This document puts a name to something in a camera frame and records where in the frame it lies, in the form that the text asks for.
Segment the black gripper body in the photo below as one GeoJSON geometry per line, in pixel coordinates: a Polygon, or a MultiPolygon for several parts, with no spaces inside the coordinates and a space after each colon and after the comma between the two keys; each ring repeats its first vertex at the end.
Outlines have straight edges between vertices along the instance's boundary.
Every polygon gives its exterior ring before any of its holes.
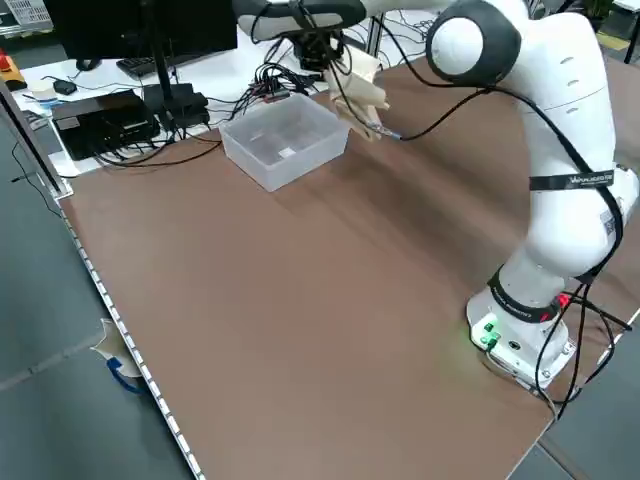
{"type": "Polygon", "coordinates": [[[306,71],[324,71],[331,61],[338,61],[344,53],[341,31],[302,33],[295,36],[295,57],[306,71]]]}

